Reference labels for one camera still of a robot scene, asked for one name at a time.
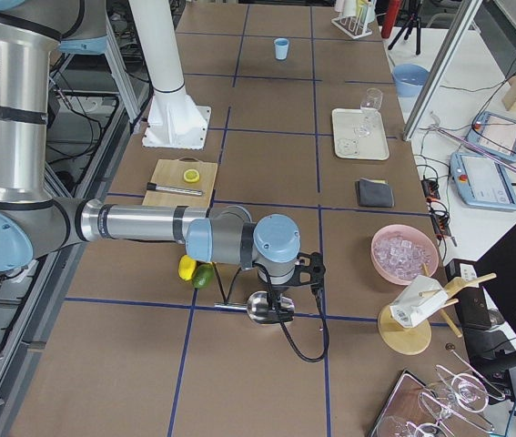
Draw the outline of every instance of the brown table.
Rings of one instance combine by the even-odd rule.
[[[177,30],[188,93],[211,105],[202,151],[143,148],[133,136],[107,202],[141,203],[159,158],[219,163],[214,206],[255,219],[292,217],[303,251],[328,268],[330,351],[300,361],[279,327],[217,310],[215,284],[194,291],[177,277],[177,244],[100,241],[87,246],[11,435],[362,436],[403,368],[434,381],[435,364],[461,369],[444,350],[457,340],[435,326],[430,347],[406,357],[380,339],[376,317],[402,287],[372,268],[373,234],[404,223],[433,235],[379,32],[348,40],[331,8],[187,4]],[[272,39],[290,38],[287,61]],[[330,112],[385,93],[385,162],[333,153]],[[357,205],[354,181],[385,178],[395,207]],[[234,267],[220,267],[226,286]],[[233,301],[260,285],[245,273]],[[309,290],[292,290],[289,328],[308,355],[321,349]]]

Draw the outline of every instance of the red object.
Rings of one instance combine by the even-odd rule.
[[[381,28],[381,37],[387,39],[391,36],[391,30],[397,21],[397,15],[400,12],[401,0],[390,0],[387,8],[387,14],[383,20],[383,27]]]

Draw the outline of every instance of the black band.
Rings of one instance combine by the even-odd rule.
[[[188,207],[176,207],[173,213],[173,240],[177,243],[184,243],[185,236],[183,235],[183,217],[185,210]]]
[[[2,25],[11,25],[12,27],[19,27],[24,30],[30,30],[36,34],[55,39],[55,41],[61,41],[61,34],[55,29],[47,27],[46,25],[39,25],[38,23],[25,20],[24,18],[0,13],[0,23]]]
[[[79,0],[79,10],[77,11],[76,22],[69,28],[67,32],[64,32],[61,35],[62,39],[66,39],[67,37],[73,35],[76,30],[82,25],[84,21],[84,14],[86,13],[86,0]]]
[[[246,222],[241,229],[241,241],[239,242],[239,266],[243,270],[253,267],[254,229],[255,223]]]
[[[54,207],[59,209],[59,212],[61,212],[61,215],[64,216],[64,222],[66,223],[66,237],[64,238],[61,245],[59,246],[60,248],[63,248],[64,245],[67,243],[67,240],[69,239],[69,233],[71,231],[71,222],[69,221],[69,217],[67,216],[66,209],[64,207],[62,207],[61,204],[57,200],[54,200]]]
[[[0,202],[0,210],[4,211],[36,211],[38,209],[51,208],[54,204],[53,199],[46,200],[45,202],[34,202],[34,203],[10,203]]]
[[[185,86],[185,82],[183,82],[183,85],[181,85],[179,88],[177,89],[173,89],[172,91],[161,91],[160,89],[158,88],[155,88],[153,86],[153,88],[155,89],[155,91],[158,91],[159,93],[162,93],[162,94],[171,94],[171,93],[176,93],[178,90],[180,89],[183,89],[183,87]]]
[[[97,231],[103,239],[112,239],[113,237],[108,232],[108,214],[110,209],[116,205],[106,204],[97,213]]]
[[[82,241],[87,241],[86,236],[84,235],[84,232],[82,232],[82,212],[84,212],[84,207],[86,206],[86,203],[88,200],[82,200],[82,203],[80,203],[77,206],[76,209],[76,216],[74,217],[74,225],[76,226],[76,234]]]
[[[0,107],[0,120],[19,121],[21,123],[31,123],[34,125],[46,125],[47,113],[25,111],[24,109],[15,109],[13,107]]]

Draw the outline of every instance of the black tripod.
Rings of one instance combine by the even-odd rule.
[[[420,10],[421,5],[423,5],[423,0],[410,0],[410,7],[409,7],[409,19],[407,20],[407,23],[405,26],[401,28],[401,30],[397,33],[393,41],[391,41],[391,44],[388,45],[387,49],[391,50],[399,39],[401,38],[401,35],[403,35],[403,32],[405,33],[405,36],[403,37],[404,40],[408,40],[408,38],[411,35],[411,31],[413,30],[413,27],[417,27],[418,29],[418,37],[416,40],[415,45],[415,54],[419,55],[421,53],[421,17],[420,17]]]

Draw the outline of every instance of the ice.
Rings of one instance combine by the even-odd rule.
[[[423,265],[431,261],[431,255],[423,246],[404,239],[399,233],[376,241],[373,254],[390,275],[403,280],[414,280],[423,273]]]

